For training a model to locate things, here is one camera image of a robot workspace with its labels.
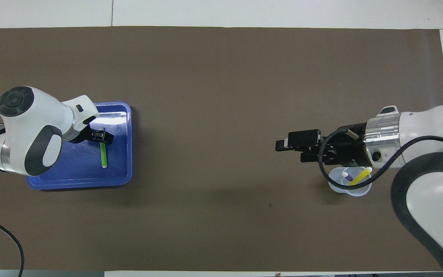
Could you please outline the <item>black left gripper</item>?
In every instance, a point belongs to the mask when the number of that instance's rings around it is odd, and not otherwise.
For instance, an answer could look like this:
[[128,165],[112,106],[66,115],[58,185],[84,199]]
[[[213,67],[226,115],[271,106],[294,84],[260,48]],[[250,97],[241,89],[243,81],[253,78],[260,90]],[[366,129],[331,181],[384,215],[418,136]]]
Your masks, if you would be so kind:
[[95,130],[91,128],[90,125],[86,125],[83,130],[81,130],[76,137],[69,140],[69,143],[79,144],[85,140],[103,144],[112,144],[114,140],[114,135],[106,132],[105,130]]

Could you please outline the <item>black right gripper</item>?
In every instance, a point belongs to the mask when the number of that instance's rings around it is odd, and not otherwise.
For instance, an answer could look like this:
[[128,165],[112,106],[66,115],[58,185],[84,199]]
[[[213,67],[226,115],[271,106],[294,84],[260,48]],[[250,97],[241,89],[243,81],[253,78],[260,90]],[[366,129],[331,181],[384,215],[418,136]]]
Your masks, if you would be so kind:
[[[339,128],[348,128],[358,135],[354,140],[349,135],[340,133],[331,137],[327,142],[323,155],[318,153],[301,153],[300,162],[312,163],[322,160],[325,165],[341,165],[343,167],[369,167],[371,162],[368,158],[363,136],[366,129],[366,123],[341,126]],[[304,130],[289,132],[283,140],[275,142],[275,151],[299,151],[307,152],[321,144],[320,130]]]

